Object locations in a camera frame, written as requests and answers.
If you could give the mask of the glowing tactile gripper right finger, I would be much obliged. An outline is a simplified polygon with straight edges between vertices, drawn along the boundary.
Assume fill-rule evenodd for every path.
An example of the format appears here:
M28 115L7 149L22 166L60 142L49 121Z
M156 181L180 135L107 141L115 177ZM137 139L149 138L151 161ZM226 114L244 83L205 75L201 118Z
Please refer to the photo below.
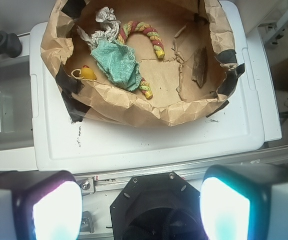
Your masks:
M212 165L199 208L210 240L288 240L288 163Z

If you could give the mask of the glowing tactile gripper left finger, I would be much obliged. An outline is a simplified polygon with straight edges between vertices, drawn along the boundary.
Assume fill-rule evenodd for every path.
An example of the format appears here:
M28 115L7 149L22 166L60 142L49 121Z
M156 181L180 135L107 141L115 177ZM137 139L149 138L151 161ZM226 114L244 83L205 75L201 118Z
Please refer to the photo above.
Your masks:
M69 171L0 171L0 240L76 240L82 212Z

